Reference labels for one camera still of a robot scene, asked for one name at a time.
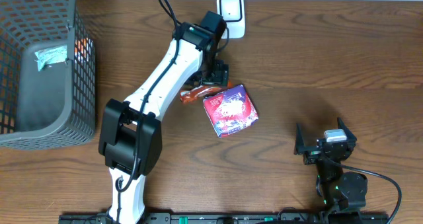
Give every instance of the basket bottom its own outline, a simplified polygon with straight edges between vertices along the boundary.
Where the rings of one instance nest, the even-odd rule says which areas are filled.
[[[65,63],[38,71],[35,52],[67,44],[66,40],[33,44],[23,52],[15,131],[35,131],[57,120],[65,104]]]

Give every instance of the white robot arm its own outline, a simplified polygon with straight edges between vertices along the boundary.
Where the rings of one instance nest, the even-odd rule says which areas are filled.
[[[114,187],[113,203],[108,211],[109,222],[134,224],[143,215],[145,176],[157,162],[162,147],[161,121],[183,84],[203,70],[208,72],[208,76],[201,78],[202,84],[227,84],[227,65],[215,60],[217,44],[225,29],[223,17],[212,12],[206,14],[200,25],[182,23],[180,35],[174,35],[165,57],[144,84],[125,102],[112,99],[106,105],[98,151],[106,158]],[[179,51],[172,64],[177,43]],[[148,94],[143,110],[139,111],[153,84],[155,87]],[[137,132],[124,126],[130,123],[137,124]],[[135,157],[137,144],[139,155]],[[134,162],[136,176],[131,177]],[[128,182],[130,185],[124,192],[119,192],[115,186],[117,182],[121,182],[120,187]]]

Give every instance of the gray plastic basket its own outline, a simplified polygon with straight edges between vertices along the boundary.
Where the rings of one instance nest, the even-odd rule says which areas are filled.
[[[0,146],[86,143],[95,131],[95,49],[75,0],[0,0]],[[34,52],[67,45],[38,72]]]

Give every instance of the wood grain surface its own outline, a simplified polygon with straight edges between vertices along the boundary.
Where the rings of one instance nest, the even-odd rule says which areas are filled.
[[[171,0],[199,23],[214,0]],[[295,123],[313,139],[341,116],[358,137],[347,165],[394,178],[403,204],[394,223],[421,223],[423,205],[423,3],[247,0],[247,31],[219,55],[247,88],[260,119],[219,139],[198,101],[175,100],[163,152],[147,177],[147,206],[175,212],[317,210],[317,171],[293,155]],[[163,58],[173,25],[156,0],[78,0],[97,51],[97,127],[106,102],[125,99]],[[112,182],[86,145],[0,149],[0,223],[57,223],[63,213],[109,207]],[[397,191],[368,176],[368,211],[391,213]]]

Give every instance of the pink and purple package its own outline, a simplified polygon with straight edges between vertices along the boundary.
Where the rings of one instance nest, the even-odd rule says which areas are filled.
[[[258,120],[257,111],[242,85],[207,97],[203,102],[219,137],[241,131]]]

